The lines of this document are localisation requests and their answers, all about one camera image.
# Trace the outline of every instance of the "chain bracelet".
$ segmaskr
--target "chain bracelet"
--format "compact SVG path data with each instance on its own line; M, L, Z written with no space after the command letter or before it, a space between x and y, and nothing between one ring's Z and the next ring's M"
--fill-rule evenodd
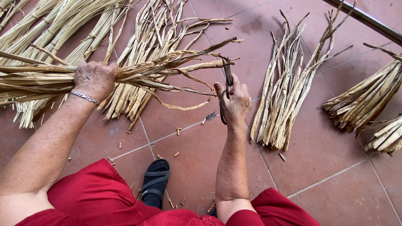
M83 95L83 94L74 92L74 89L71 90L70 93L73 94L73 95L82 97L82 98L84 98L84 99L86 99L86 100L88 100L88 101L92 101L92 102L96 103L97 105L100 105L100 104L101 104L101 103L99 103L98 101L96 101L96 100L94 100L94 99L92 99L92 98L90 98L90 97L87 97L87 96L85 96L85 95Z

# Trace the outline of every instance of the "forearm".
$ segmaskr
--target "forearm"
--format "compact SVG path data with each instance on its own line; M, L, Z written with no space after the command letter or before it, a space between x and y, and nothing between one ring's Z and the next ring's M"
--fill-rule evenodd
M69 95L7 164L0 175L0 195L46 192L61 175L72 145L95 107Z
M246 126L228 126L228 138L216 174L216 200L248 199L246 172Z

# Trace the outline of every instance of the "old scissors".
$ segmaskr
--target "old scissors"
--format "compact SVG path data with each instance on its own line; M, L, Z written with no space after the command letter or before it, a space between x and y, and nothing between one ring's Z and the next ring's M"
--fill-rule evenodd
M232 78L232 74L230 73L230 65L226 65L224 59L222 59L222 62L224 64L224 69L225 69L226 90L224 90L222 92L222 94L221 94L220 111L221 111L222 123L226 125L226 121L225 121L225 118L224 118L224 95L226 93L226 97L228 99L230 99L230 97L229 97L229 87L233 85L233 78Z

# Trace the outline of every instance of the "red clothing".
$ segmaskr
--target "red clothing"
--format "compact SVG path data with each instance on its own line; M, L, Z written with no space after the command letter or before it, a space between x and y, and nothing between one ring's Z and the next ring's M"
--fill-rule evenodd
M17 226L225 225L213 216L199 216L190 210L163 212L136 201L127 183L106 159L62 178L47 195L55 209L33 214ZM273 188L263 191L251 203L258 214L240 210L226 225L319 225Z

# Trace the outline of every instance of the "right hand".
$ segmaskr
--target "right hand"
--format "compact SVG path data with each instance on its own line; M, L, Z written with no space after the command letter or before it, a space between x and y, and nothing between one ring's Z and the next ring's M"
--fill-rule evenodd
M225 88L219 82L215 82L213 86L219 97L219 104L223 101L224 118L228 127L237 128L245 125L251 110L251 97L248 95L247 85L240 84L239 78L233 73L232 77L233 88L229 91L230 99L226 97L226 94L222 95Z
M101 102L115 89L114 81L118 69L117 63L107 66L104 62L81 61L74 75L74 91Z

